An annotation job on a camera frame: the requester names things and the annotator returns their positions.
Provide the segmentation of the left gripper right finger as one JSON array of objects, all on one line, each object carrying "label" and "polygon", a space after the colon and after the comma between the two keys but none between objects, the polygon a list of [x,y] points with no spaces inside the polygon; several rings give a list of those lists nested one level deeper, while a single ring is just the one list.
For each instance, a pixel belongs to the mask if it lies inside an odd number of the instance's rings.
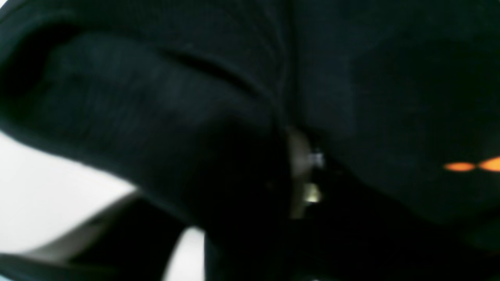
[{"label": "left gripper right finger", "polygon": [[391,201],[364,186],[309,139],[289,134],[293,178],[289,281],[385,281],[390,272]]}]

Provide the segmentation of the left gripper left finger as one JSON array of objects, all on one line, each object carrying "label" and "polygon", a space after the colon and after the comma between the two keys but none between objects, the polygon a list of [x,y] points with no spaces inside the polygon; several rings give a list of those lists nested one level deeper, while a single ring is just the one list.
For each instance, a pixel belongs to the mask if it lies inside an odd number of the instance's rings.
[{"label": "left gripper left finger", "polygon": [[41,247],[1,254],[2,281],[160,281],[185,225],[136,193]]}]

